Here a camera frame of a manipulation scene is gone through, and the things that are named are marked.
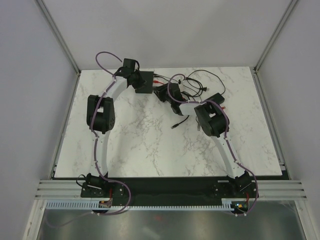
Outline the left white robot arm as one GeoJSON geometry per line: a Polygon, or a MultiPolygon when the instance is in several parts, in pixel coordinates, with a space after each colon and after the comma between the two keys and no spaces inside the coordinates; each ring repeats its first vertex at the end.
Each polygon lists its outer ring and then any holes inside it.
{"type": "Polygon", "coordinates": [[[93,140],[89,173],[98,173],[103,180],[108,179],[108,141],[116,122],[114,103],[130,86],[139,90],[146,86],[146,80],[139,70],[125,70],[124,67],[120,67],[101,94],[91,94],[87,98],[86,123],[93,140]]]}

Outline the black network switch box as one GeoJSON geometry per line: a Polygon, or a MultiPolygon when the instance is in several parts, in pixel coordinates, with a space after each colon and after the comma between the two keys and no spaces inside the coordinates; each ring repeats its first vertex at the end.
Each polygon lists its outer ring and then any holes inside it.
{"type": "Polygon", "coordinates": [[[143,86],[136,89],[136,94],[152,94],[153,83],[154,83],[154,72],[153,71],[141,71],[140,78],[144,81],[143,86]]]}

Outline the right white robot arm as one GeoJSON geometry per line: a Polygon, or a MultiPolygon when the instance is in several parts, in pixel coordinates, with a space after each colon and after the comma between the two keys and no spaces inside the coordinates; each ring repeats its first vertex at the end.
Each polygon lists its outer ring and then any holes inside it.
{"type": "Polygon", "coordinates": [[[226,175],[232,182],[228,185],[229,193],[241,197],[247,191],[244,183],[249,180],[250,172],[238,162],[238,156],[229,135],[230,120],[221,104],[224,97],[216,93],[208,99],[197,102],[182,97],[177,83],[155,86],[153,93],[179,116],[195,116],[200,129],[215,143],[226,168],[226,175]]]}

